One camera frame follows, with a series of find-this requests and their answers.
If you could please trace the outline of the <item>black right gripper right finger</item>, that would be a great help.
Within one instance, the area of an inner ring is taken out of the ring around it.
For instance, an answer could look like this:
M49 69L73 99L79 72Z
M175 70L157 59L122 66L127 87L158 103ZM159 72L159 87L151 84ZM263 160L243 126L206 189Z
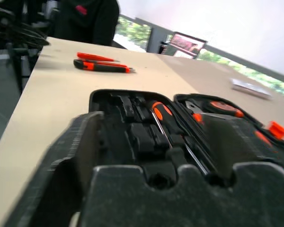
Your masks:
M233 166L238 163L282 164L272 142L244 119L207 116L206 135L210 157L218 173L232 173Z

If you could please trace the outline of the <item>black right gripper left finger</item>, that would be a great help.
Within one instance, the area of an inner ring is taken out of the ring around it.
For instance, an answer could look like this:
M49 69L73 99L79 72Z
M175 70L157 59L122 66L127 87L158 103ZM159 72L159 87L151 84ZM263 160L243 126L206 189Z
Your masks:
M89 187L104 113L79 115L50 145L21 193L6 227L68 227Z

